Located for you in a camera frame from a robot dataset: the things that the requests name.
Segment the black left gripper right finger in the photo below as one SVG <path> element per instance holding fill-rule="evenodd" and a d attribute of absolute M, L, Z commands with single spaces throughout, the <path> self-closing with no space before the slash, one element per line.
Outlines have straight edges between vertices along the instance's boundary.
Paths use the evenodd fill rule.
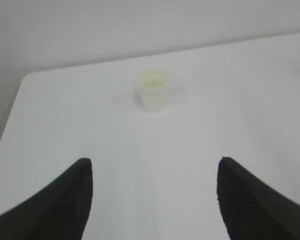
<path fill-rule="evenodd" d="M 231 157 L 217 170 L 220 214 L 232 240 L 300 240 L 300 205 Z"/>

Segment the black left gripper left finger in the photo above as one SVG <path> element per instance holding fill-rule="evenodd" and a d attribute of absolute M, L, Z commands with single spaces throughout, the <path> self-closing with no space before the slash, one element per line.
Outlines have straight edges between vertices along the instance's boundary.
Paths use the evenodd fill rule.
<path fill-rule="evenodd" d="M 92 162 L 81 158 L 35 195 L 0 215 L 0 240 L 80 240 L 92 199 Z"/>

